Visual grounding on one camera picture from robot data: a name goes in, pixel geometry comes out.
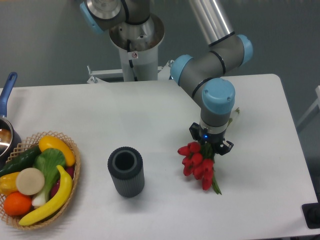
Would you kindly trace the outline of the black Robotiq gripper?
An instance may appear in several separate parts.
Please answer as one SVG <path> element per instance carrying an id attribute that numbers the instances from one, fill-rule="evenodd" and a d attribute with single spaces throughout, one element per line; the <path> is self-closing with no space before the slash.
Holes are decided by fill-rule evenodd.
<path id="1" fill-rule="evenodd" d="M 194 122 L 189 127 L 189 132 L 192 139 L 196 142 L 201 144 L 204 144 L 205 142 L 214 144 L 214 153 L 223 156 L 228 154 L 234 147 L 232 142 L 224 140 L 226 129 L 226 123 L 220 126 L 211 126 L 203 121 L 200 121 L 199 123 Z"/>

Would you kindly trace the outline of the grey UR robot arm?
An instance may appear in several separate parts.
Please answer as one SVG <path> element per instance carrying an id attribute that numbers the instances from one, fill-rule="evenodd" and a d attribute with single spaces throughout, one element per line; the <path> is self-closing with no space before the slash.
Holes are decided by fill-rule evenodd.
<path id="1" fill-rule="evenodd" d="M 201 58 L 181 55 L 168 63 L 170 77 L 200 107 L 200 121 L 190 126 L 192 138 L 225 155 L 233 143 L 225 140 L 235 104 L 235 88 L 223 76 L 253 56 L 251 41 L 237 35 L 218 0 L 191 0 L 189 5 L 209 51 Z M 158 79 L 158 47 L 165 30 L 150 11 L 148 0 L 85 0 L 80 11 L 91 29 L 108 32 L 118 49 L 126 82 Z"/>

